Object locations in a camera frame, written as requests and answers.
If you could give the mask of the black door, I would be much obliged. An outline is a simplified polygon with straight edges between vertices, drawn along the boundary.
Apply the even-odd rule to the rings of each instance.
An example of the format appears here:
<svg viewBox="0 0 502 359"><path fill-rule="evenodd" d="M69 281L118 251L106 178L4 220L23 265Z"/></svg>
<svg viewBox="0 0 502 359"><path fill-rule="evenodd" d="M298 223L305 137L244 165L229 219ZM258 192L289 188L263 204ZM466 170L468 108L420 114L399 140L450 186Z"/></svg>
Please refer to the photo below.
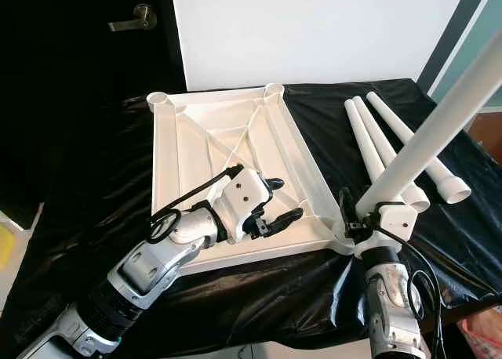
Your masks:
<svg viewBox="0 0 502 359"><path fill-rule="evenodd" d="M153 7L148 31L111 32ZM101 106L187 87L173 0L1 0L0 208L29 215L64 163L75 124Z"/></svg>

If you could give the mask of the pink mesh bag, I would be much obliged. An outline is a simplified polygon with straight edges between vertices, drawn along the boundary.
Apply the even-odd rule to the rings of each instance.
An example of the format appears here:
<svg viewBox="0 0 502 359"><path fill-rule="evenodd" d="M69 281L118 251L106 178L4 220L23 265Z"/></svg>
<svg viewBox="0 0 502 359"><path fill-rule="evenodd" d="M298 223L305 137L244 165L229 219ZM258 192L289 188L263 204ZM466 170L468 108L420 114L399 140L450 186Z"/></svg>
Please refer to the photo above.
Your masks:
<svg viewBox="0 0 502 359"><path fill-rule="evenodd" d="M475 359L502 359L502 306L467 316L458 326Z"/></svg>

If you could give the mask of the black plastic table cover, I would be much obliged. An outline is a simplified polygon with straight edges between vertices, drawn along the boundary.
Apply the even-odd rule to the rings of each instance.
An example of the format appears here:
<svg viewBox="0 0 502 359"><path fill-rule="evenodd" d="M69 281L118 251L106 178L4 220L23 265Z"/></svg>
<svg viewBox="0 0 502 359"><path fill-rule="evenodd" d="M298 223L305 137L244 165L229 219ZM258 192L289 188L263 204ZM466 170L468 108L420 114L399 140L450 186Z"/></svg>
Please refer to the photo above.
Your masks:
<svg viewBox="0 0 502 359"><path fill-rule="evenodd" d="M288 84L287 107L327 186L353 198L369 186L342 102L380 95L415 129L436 106L409 79ZM78 123L2 312L2 359L13 359L82 298L141 238L153 205L153 112L142 96L93 109ZM442 162L473 193L437 199L412 244L442 289L446 325L502 306L502 164L469 134ZM321 349L365 338L362 264L330 249L180 277L135 326L115 358L202 354L277 342Z"/></svg>

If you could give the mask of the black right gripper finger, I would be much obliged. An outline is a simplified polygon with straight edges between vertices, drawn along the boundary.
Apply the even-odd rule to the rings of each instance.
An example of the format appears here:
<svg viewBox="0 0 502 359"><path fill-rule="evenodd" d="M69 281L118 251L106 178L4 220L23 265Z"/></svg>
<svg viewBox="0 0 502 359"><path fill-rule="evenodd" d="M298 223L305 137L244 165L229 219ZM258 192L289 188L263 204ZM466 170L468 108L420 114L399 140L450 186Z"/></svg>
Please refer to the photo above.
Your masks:
<svg viewBox="0 0 502 359"><path fill-rule="evenodd" d="M340 218L345 230L356 230L359 228L359 222L351 211L350 203L351 191L348 187L341 187L338 190L338 212L340 212Z"/></svg>

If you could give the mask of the brown white-edged furniture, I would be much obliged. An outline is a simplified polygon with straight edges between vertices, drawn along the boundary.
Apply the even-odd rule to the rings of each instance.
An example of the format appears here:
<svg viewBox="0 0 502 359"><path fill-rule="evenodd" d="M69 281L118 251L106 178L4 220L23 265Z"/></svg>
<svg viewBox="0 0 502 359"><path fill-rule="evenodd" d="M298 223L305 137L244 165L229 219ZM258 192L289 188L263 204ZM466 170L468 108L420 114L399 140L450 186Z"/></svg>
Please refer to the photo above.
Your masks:
<svg viewBox="0 0 502 359"><path fill-rule="evenodd" d="M467 134L502 165L502 112L478 113Z"/></svg>

